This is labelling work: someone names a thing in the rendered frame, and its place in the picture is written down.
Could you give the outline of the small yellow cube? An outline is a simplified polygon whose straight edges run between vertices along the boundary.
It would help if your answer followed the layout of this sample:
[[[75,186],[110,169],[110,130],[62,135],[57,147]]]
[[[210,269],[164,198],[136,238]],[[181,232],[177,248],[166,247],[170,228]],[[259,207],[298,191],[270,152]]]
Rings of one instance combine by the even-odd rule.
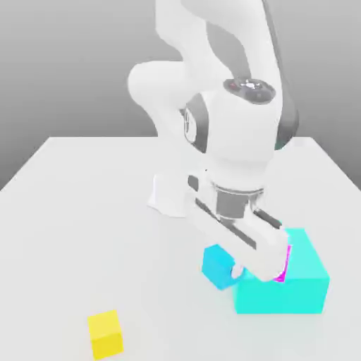
[[[92,354],[96,361],[124,351],[123,335],[116,310],[89,316],[87,325]]]

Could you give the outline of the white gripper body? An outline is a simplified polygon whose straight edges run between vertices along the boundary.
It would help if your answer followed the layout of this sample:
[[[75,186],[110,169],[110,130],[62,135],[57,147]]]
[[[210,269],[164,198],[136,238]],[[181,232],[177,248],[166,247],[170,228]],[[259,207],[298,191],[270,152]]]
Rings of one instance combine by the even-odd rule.
[[[275,228],[245,206],[244,217],[221,219],[194,195],[185,199],[185,213],[205,234],[208,245],[219,244],[260,281],[270,281],[283,270],[288,248],[288,234],[282,227]]]

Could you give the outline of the small blue cube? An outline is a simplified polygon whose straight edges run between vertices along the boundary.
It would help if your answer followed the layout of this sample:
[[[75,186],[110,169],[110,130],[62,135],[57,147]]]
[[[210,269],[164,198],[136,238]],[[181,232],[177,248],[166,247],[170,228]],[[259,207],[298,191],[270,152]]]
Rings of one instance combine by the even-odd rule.
[[[234,265],[232,256],[218,244],[204,249],[202,273],[218,290],[224,290],[238,282],[231,275]]]

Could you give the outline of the large turquoise box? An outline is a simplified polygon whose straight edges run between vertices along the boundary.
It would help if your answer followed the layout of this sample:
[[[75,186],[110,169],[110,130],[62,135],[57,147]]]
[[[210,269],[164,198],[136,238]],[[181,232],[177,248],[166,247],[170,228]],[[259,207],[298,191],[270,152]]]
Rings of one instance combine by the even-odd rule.
[[[320,314],[330,277],[307,232],[288,228],[291,245],[283,282],[262,282],[245,270],[233,287],[238,314]]]

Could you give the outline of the small magenta cube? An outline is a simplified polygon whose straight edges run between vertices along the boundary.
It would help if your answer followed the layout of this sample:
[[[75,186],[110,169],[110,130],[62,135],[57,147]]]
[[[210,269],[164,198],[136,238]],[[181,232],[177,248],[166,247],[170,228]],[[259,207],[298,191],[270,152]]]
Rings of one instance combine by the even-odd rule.
[[[276,278],[274,278],[275,282],[283,283],[285,281],[291,250],[292,250],[292,245],[288,245],[284,268],[282,272]]]

